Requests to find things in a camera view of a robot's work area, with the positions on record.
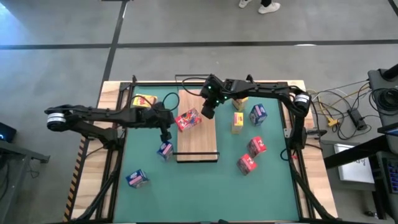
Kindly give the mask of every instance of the blue box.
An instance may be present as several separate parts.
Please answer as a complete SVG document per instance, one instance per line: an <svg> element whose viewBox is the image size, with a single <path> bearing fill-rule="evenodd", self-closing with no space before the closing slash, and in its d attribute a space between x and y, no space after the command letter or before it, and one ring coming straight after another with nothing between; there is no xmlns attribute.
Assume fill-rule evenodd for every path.
<svg viewBox="0 0 398 224"><path fill-rule="evenodd" d="M133 172L131 175L127 176L126 179L129 186L134 187L135 189L141 187L149 181L148 177L141 169Z"/></svg>
<svg viewBox="0 0 398 224"><path fill-rule="evenodd" d="M169 141L164 141L161 145L157 153L162 156L164 161L168 161L168 159L173 154L173 145Z"/></svg>
<svg viewBox="0 0 398 224"><path fill-rule="evenodd" d="M268 114L264 106L259 103L253 106L249 116L253 125L259 126L267 118Z"/></svg>

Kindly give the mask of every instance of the red cube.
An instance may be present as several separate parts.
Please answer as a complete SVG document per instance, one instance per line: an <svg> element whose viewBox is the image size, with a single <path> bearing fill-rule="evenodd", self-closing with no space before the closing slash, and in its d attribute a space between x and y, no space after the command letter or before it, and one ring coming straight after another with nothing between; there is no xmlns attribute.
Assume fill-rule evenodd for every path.
<svg viewBox="0 0 398 224"><path fill-rule="evenodd" d="M254 160L248 154L243 155L238 160L236 165L238 165L239 169L241 169L243 175L247 175L248 173L252 172L257 167L257 164L254 162Z"/></svg>
<svg viewBox="0 0 398 224"><path fill-rule="evenodd" d="M201 116L195 108L192 108L186 113L176 117L175 122L178 126L178 129L182 132L194 127L198 123L201 123Z"/></svg>
<svg viewBox="0 0 398 224"><path fill-rule="evenodd" d="M258 154L267 151L267 146L263 143L260 136L256 136L249 141L247 146L249 154L252 158Z"/></svg>

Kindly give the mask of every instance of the green table mat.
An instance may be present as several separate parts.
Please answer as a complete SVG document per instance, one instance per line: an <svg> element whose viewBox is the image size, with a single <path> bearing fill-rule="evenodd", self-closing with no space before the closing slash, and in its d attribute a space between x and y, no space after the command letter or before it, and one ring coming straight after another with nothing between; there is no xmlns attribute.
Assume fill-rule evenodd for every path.
<svg viewBox="0 0 398 224"><path fill-rule="evenodd" d="M175 86L137 86L134 93L158 96ZM175 96L167 98L167 108L175 106ZM262 103L268 113L261 126L253 126L249 112ZM174 116L184 111L173 111ZM241 134L231 134L231 101L216 109L217 163L163 162L156 153L161 145L159 129L129 129L124 150L114 222L208 222L298 220L289 165L279 154L285 140L278 101L249 98ZM177 126L169 129L170 142L177 150ZM242 175L236 162L254 136L261 136L267 151L254 160L257 168ZM139 189L127 184L126 176L142 169L150 182Z"/></svg>

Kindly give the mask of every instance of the gray floor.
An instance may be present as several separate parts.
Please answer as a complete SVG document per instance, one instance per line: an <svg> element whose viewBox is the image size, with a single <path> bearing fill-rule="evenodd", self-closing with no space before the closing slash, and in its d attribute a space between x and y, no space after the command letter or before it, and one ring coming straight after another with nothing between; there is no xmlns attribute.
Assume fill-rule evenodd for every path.
<svg viewBox="0 0 398 224"><path fill-rule="evenodd" d="M262 16L256 0L245 9L229 0L135 0L127 5L119 43L398 39L398 17L387 0L280 2L279 12ZM0 0L0 45L109 44L120 6L97 0ZM40 176L26 179L12 223L62 220L80 137L47 130L43 110L65 103L95 106L108 53L0 50L0 94L7 96L0 101L0 121L18 130L18 145L51 155L49 164L34 164ZM176 73L244 78L250 73L258 80L305 80L307 88L322 90L365 80L368 70L389 68L397 58L398 45L118 49L109 79L130 80L135 74L139 80L173 80ZM343 103L338 107L346 109ZM376 114L366 98L359 110ZM368 118L367 123L374 129L352 142L377 136L380 122ZM320 126L326 128L324 117ZM352 125L347 122L343 131L351 133ZM337 137L328 133L324 139ZM364 207L372 208L369 192L333 189L333 196L340 218L377 222L362 215Z"/></svg>

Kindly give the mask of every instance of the white sneaker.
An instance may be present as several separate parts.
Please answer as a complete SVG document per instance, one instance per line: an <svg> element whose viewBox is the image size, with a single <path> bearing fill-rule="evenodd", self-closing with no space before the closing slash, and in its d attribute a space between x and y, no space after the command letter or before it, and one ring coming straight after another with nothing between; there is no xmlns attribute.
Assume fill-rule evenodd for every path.
<svg viewBox="0 0 398 224"><path fill-rule="evenodd" d="M268 13L268 12L276 12L276 11L278 11L279 8L280 8L280 4L279 3L272 2L267 7L264 7L263 5L261 5L261 7L259 8L259 13L260 14L265 14L265 13Z"/></svg>
<svg viewBox="0 0 398 224"><path fill-rule="evenodd" d="M247 6L247 4L249 4L249 2L251 2L252 0L241 0L240 2L239 2L239 7L241 8L241 9L243 9L244 7L246 7Z"/></svg>

